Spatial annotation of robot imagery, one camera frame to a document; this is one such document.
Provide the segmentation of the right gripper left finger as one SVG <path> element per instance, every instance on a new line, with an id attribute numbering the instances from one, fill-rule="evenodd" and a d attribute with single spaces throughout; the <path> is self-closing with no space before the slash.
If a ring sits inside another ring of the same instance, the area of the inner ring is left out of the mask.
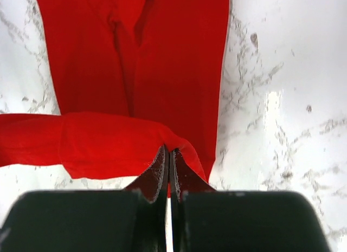
<path id="1" fill-rule="evenodd" d="M 34 191 L 12 206 L 1 251 L 166 251 L 168 150 L 122 190 Z"/>

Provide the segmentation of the red t shirt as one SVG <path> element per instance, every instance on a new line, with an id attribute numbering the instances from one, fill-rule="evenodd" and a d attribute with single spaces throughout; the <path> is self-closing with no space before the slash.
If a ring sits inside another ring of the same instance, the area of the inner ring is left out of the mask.
<path id="1" fill-rule="evenodd" d="M 229 0 L 37 0 L 60 115 L 1 115 L 1 165 L 137 176 L 161 146 L 215 161 Z"/>

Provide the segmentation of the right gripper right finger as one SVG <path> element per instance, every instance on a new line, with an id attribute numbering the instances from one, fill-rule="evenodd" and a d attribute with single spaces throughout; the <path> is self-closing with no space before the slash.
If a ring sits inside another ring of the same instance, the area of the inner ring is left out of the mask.
<path id="1" fill-rule="evenodd" d="M 310 202 L 292 191 L 217 191 L 170 153 L 174 251 L 329 251 Z"/>

